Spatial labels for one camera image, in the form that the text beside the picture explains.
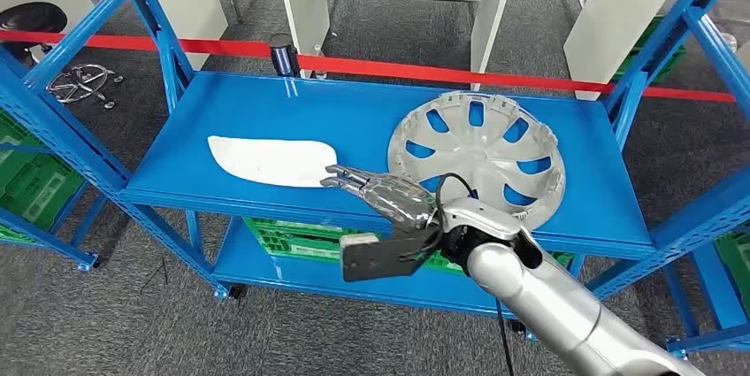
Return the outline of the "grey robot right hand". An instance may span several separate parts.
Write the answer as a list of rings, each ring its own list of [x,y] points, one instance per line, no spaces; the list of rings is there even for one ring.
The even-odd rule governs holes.
[[[340,188],[360,198],[403,232],[425,229],[436,212],[432,194],[408,178],[342,165],[329,165],[325,170],[333,176],[322,179],[321,186]]]

